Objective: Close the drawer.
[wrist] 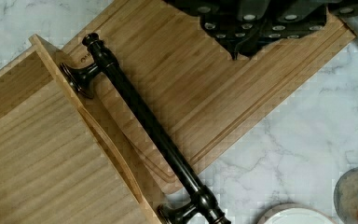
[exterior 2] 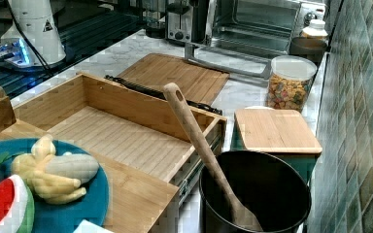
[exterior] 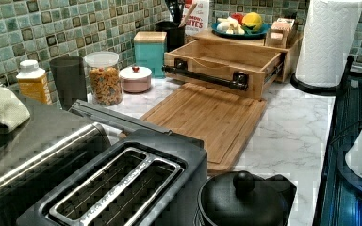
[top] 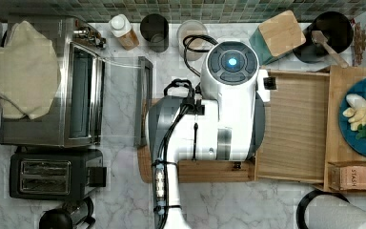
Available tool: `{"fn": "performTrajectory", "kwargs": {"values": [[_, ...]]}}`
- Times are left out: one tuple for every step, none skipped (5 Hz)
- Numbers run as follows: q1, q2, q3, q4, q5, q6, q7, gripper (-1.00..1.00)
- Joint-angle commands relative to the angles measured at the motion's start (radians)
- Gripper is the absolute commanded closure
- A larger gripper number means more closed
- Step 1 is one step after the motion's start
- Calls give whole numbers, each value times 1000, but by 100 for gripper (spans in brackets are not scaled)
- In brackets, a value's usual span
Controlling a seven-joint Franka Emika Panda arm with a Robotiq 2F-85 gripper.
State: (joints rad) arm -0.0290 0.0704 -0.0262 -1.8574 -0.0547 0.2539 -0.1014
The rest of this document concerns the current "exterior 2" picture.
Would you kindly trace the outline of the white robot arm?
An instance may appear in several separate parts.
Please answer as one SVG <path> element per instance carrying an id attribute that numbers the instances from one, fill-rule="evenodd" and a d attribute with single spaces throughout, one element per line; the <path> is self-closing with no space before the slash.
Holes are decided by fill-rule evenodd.
<path id="1" fill-rule="evenodd" d="M 54 24 L 50 0 L 7 0 L 13 25 L 0 40 L 0 58 L 18 68 L 62 61 L 66 52 Z"/>

